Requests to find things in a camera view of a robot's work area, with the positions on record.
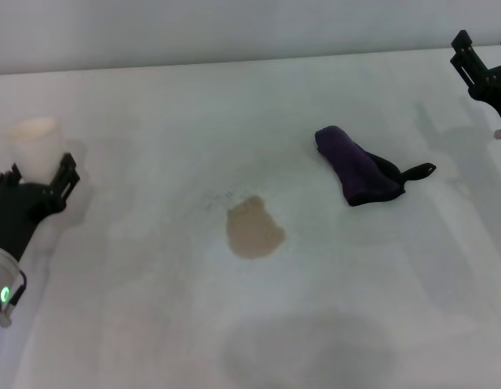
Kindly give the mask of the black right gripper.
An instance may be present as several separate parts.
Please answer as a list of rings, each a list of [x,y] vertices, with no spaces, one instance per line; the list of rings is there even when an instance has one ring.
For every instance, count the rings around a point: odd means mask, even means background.
[[[465,30],[460,30],[452,41],[455,53],[450,60],[469,89],[469,95],[491,106],[501,117],[501,66],[487,69],[472,46]]]

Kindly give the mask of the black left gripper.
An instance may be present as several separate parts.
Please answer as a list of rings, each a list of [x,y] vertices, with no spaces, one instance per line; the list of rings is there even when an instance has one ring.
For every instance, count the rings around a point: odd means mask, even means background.
[[[17,164],[0,173],[0,249],[20,261],[37,226],[65,210],[80,180],[73,156],[63,155],[49,186],[22,184]]]

